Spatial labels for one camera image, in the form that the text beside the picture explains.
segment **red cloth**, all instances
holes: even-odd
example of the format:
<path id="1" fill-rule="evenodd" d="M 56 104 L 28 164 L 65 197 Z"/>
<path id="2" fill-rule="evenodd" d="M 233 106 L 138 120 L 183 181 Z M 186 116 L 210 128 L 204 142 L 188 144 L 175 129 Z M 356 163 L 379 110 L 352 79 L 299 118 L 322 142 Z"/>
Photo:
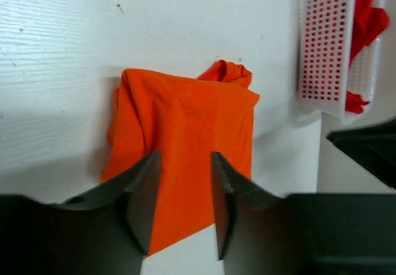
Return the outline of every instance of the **red cloth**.
<path id="1" fill-rule="evenodd" d="M 370 104 L 369 101 L 363 100 L 362 95 L 354 94 L 350 91 L 346 93 L 346 100 L 345 110 L 356 114 L 363 113 L 363 106 Z"/>
<path id="2" fill-rule="evenodd" d="M 371 7 L 372 1 L 356 0 L 350 66 L 360 51 L 389 26 L 390 19 L 385 9 Z M 350 91 L 346 93 L 346 100 L 345 110 L 356 114 L 362 113 L 363 106 L 370 103 L 364 101 L 361 95 Z"/>
<path id="3" fill-rule="evenodd" d="M 161 151 L 149 255 L 214 222 L 210 154 L 223 153 L 250 178 L 252 74 L 242 65 L 218 61 L 197 80 L 143 69 L 126 69 L 114 93 L 114 119 L 107 133 L 106 181 L 145 154 Z"/>

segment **white table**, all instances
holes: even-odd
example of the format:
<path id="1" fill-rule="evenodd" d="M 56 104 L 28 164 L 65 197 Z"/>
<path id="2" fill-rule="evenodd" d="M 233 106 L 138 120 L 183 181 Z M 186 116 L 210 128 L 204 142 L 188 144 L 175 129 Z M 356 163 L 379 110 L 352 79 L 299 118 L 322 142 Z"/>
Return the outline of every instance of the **white table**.
<path id="1" fill-rule="evenodd" d="M 295 105 L 299 0 L 0 0 L 0 192 L 63 201 L 98 183 L 112 92 L 127 67 L 253 72 L 253 177 L 315 191 L 321 118 Z M 142 274 L 222 274 L 213 226 Z"/>

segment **white wall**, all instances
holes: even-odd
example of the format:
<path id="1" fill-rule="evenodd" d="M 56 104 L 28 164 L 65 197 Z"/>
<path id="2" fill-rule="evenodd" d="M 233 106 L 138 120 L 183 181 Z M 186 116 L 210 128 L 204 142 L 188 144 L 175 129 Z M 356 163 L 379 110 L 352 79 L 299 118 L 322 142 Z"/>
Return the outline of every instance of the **white wall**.
<path id="1" fill-rule="evenodd" d="M 391 27 L 382 37 L 376 95 L 371 111 L 357 123 L 348 127 L 373 124 L 396 116 L 395 3 L 396 0 L 386 0 L 386 9 L 391 18 Z M 339 123 L 337 118 L 323 115 L 318 192 L 392 192 L 392 189 L 377 180 L 325 139 L 325 136 L 331 130 L 342 128 L 345 127 Z"/>

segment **dark spot on surface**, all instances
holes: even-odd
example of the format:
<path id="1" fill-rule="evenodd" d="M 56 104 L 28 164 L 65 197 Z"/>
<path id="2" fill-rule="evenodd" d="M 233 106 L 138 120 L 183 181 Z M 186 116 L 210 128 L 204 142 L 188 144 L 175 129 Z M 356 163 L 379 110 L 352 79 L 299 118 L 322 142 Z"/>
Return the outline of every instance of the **dark spot on surface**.
<path id="1" fill-rule="evenodd" d="M 120 4 L 117 4 L 116 6 L 118 7 L 118 9 L 119 9 L 123 14 L 125 14 L 125 12 L 123 11 L 123 8 L 121 7 Z"/>

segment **white plastic basket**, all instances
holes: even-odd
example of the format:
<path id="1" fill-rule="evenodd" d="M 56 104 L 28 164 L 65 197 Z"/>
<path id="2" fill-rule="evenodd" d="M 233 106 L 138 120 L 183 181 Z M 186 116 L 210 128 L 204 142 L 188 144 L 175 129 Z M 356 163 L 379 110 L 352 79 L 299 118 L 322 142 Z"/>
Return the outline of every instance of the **white plastic basket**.
<path id="1" fill-rule="evenodd" d="M 384 0 L 374 0 L 377 7 Z M 347 91 L 372 101 L 379 57 L 379 38 L 362 50 L 352 66 L 355 0 L 301 0 L 301 50 L 298 98 L 350 124 L 363 114 L 345 111 Z"/>

